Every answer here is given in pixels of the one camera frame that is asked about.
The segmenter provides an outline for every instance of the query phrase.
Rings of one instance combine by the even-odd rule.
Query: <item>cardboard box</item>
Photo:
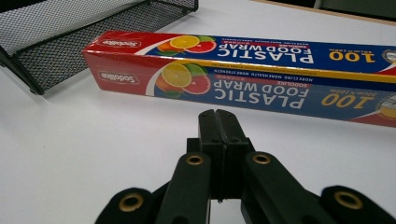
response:
[[[396,47],[108,31],[102,90],[396,127]]]

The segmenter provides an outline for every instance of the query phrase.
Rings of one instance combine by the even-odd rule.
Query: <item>metal grommet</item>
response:
[[[253,160],[255,162],[257,162],[258,164],[262,164],[262,165],[265,165],[265,164],[268,164],[271,162],[271,158],[269,158],[266,155],[262,155],[262,154],[255,155],[253,157]]]
[[[363,202],[353,193],[347,191],[337,191],[334,193],[334,198],[344,207],[355,210],[363,208]]]
[[[190,165],[199,165],[202,162],[204,162],[204,158],[197,155],[192,155],[187,158],[187,163]]]
[[[122,212],[133,212],[142,206],[143,201],[142,195],[138,193],[130,193],[121,199],[119,208]]]

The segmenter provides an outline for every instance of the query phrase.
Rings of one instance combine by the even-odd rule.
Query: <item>metal mesh basket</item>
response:
[[[197,10],[198,0],[35,0],[0,6],[0,64],[33,93],[44,94],[88,67],[81,51],[103,32],[157,31]]]

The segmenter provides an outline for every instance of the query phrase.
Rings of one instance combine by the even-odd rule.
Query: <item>white table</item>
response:
[[[161,32],[396,45],[396,27],[246,0],[200,0]],[[396,129],[101,91],[85,70],[31,94],[0,68],[0,223],[93,223],[110,198],[167,182],[199,113],[235,113],[257,150],[306,188],[343,185],[396,216]],[[239,202],[212,203],[211,223],[244,223]]]

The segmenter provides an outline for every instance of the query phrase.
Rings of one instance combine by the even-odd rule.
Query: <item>yellow stripe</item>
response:
[[[182,61],[184,63],[198,63],[206,67],[229,68],[229,69],[249,70],[249,71],[257,71],[257,72],[270,72],[270,73],[279,73],[279,74],[288,74],[288,75],[297,75],[297,76],[308,76],[308,77],[330,77],[330,78],[350,79],[350,80],[359,80],[359,81],[396,83],[396,76],[370,74],[370,73],[339,72],[339,71],[320,70],[320,69],[262,65],[262,64],[254,64],[254,63],[253,64],[225,63],[225,62],[194,60],[194,59],[182,59]]]

